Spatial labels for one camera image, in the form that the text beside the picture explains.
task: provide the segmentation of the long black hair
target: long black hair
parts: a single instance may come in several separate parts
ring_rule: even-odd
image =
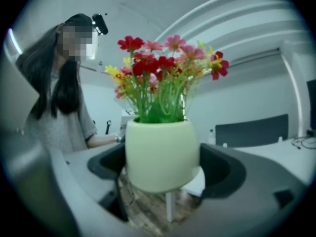
[[[39,93],[39,99],[31,114],[40,119],[47,110],[48,98],[53,117],[57,108],[64,114],[78,111],[81,88],[79,85],[79,63],[68,60],[60,70],[59,80],[51,94],[51,76],[59,27],[48,30],[38,41],[27,48],[17,59],[16,65],[32,87]]]

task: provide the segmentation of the flower pot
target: flower pot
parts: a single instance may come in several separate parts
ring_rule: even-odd
[[[193,180],[199,171],[199,143],[189,121],[127,123],[126,170],[136,188],[165,193]]]

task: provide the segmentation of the desk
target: desk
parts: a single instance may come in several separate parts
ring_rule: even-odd
[[[112,180],[100,179],[91,173],[87,168],[87,163],[91,157],[94,157],[115,145],[117,144],[115,143],[80,152],[64,154],[64,158],[68,162],[68,167],[74,175],[76,181],[79,183],[81,188],[97,203],[100,202],[106,194],[114,189],[115,183]]]
[[[314,180],[316,170],[316,150],[304,147],[299,150],[291,144],[291,141],[292,139],[259,147],[235,149],[271,159],[286,168],[304,184],[310,185]],[[182,190],[195,196],[201,196],[204,188],[205,177],[200,168],[196,178],[183,186]]]

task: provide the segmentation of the chair backrest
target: chair backrest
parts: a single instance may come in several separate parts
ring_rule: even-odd
[[[248,122],[215,126],[216,144],[230,148],[255,147],[288,137],[288,114]]]

